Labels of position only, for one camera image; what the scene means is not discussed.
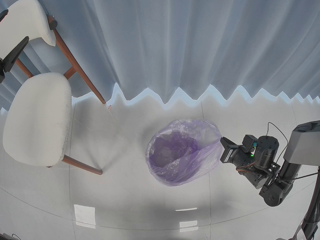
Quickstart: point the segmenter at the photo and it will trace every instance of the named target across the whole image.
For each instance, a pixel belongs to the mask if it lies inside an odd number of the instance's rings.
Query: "gray casing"
[[[320,121],[298,125],[291,134],[283,158],[289,163],[320,166]]]

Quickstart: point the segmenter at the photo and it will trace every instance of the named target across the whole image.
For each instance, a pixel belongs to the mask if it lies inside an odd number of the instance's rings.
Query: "label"
[[[229,157],[231,156],[231,153],[232,153],[233,149],[230,149],[227,156],[226,156],[226,159],[224,160],[224,162],[227,162]]]

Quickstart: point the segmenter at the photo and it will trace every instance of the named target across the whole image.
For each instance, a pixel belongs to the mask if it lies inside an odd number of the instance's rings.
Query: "white chair backrest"
[[[26,36],[29,40],[42,38],[47,44],[56,45],[56,37],[38,0],[18,0],[8,10],[0,22],[0,58],[6,57]]]

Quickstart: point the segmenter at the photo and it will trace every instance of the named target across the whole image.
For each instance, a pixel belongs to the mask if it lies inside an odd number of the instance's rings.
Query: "tile floor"
[[[7,112],[0,112],[0,138]],[[72,100],[67,155],[101,168],[101,176],[61,162],[52,168],[13,160],[0,145],[0,233],[31,239],[277,239],[290,238],[302,220],[316,176],[297,180],[286,200],[268,207],[231,164],[177,187],[156,181],[144,152],[151,137],[178,118],[206,118],[223,136],[241,143],[245,134],[265,135],[267,122],[287,136],[297,124],[318,120],[314,100],[267,99],[259,92],[245,99],[236,91],[222,106],[210,92],[194,106],[178,99],[164,108],[147,95],[126,105],[116,95],[111,109],[93,94]],[[272,126],[279,152],[285,138]],[[317,170],[303,166],[300,175]],[[94,219],[80,212],[94,210]]]

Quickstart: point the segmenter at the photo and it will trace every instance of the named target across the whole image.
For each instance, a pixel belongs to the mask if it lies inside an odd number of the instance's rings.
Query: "purple plastic bag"
[[[218,127],[205,119],[174,120],[155,134],[146,149],[150,173],[167,186],[191,182],[219,163]]]

